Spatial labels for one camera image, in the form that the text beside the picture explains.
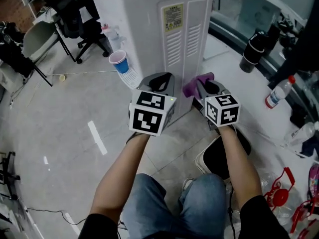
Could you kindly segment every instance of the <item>gray tile floor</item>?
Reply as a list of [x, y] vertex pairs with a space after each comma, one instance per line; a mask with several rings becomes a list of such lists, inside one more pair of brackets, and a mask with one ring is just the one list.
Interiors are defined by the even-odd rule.
[[[73, 54], [78, 52], [76, 42], [66, 40]], [[60, 44], [39, 68], [46, 74], [114, 69], [98, 47], [78, 65]], [[1, 150], [16, 152], [15, 169], [21, 176], [17, 187], [27, 207], [65, 210], [78, 222], [87, 216], [99, 181], [131, 134], [127, 126], [131, 91], [117, 72], [67, 75], [64, 82], [58, 76], [48, 78], [52, 88], [34, 73], [11, 109], [10, 95], [5, 94], [0, 104]], [[105, 155], [92, 137], [90, 121], [107, 150]], [[192, 109], [162, 136], [150, 139], [138, 172], [154, 176], [166, 188], [173, 212], [184, 179], [200, 175], [194, 159], [212, 137], [206, 120]], [[45, 239], [77, 238], [60, 214], [30, 213]]]
[[218, 10], [218, 0], [213, 0], [213, 10], [237, 22], [242, 3], [243, 0], [220, 0], [220, 10]]

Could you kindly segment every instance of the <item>black shirt sleeve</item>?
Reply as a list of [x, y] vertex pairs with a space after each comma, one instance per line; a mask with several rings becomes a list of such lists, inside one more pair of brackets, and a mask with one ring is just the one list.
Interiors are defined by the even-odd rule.
[[241, 231], [239, 239], [280, 238], [289, 239], [263, 196], [250, 199], [240, 211]]
[[78, 239], [117, 239], [118, 227], [110, 218], [101, 214], [90, 214]]

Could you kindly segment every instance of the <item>blue paper cup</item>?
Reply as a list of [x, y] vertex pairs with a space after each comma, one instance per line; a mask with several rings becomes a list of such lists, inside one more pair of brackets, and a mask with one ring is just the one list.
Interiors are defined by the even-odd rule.
[[116, 70], [121, 74], [126, 73], [129, 70], [126, 52], [124, 50], [113, 52], [109, 57], [109, 62], [114, 65]]

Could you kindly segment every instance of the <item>person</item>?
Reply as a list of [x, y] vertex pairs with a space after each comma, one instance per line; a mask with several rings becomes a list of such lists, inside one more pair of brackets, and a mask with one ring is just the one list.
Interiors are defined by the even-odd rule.
[[[237, 134], [229, 126], [219, 131], [240, 208], [239, 238], [288, 239], [263, 197], [258, 173]], [[151, 176], [136, 175], [149, 137], [141, 134], [131, 138], [106, 172], [79, 239], [117, 238], [122, 211], [131, 239], [223, 238], [227, 215], [223, 180], [206, 174], [188, 181], [179, 199], [182, 211], [179, 217], [173, 216], [164, 201], [165, 189]]]

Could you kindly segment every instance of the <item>jeans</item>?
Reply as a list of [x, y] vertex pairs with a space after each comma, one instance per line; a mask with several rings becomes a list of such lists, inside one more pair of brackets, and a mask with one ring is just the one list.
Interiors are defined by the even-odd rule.
[[143, 239], [159, 231], [185, 238], [223, 238], [226, 190], [219, 176], [202, 175], [183, 191], [179, 217], [168, 210], [165, 194], [166, 190], [151, 176], [136, 175], [123, 209], [123, 222], [130, 239]]

